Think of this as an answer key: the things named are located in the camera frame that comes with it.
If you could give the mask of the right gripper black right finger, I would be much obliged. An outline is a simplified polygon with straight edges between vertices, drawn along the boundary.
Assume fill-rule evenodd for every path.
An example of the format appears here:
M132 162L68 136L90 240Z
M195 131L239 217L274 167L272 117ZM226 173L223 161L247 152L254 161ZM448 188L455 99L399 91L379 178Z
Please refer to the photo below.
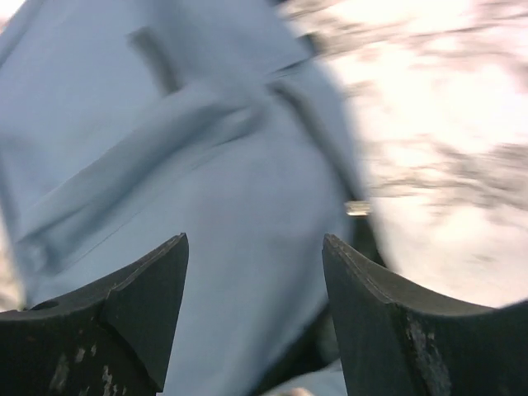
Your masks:
M526 302L495 309L453 299L333 235L323 266L350 395L526 395Z

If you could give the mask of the blue student backpack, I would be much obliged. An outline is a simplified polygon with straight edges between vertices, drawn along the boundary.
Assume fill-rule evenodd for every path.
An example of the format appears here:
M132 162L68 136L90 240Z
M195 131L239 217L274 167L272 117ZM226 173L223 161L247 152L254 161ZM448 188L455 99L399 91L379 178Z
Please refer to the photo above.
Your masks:
M179 233L168 395L248 395L327 304L364 199L342 99L273 1L26 1L1 35L1 207L30 305Z

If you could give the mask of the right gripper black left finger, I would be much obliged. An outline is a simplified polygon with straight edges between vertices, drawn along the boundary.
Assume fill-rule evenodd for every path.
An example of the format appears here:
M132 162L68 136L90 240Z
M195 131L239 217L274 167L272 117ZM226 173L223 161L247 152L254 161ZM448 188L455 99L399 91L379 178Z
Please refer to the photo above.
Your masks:
M2 313L1 393L162 392L188 257L182 233L73 292Z

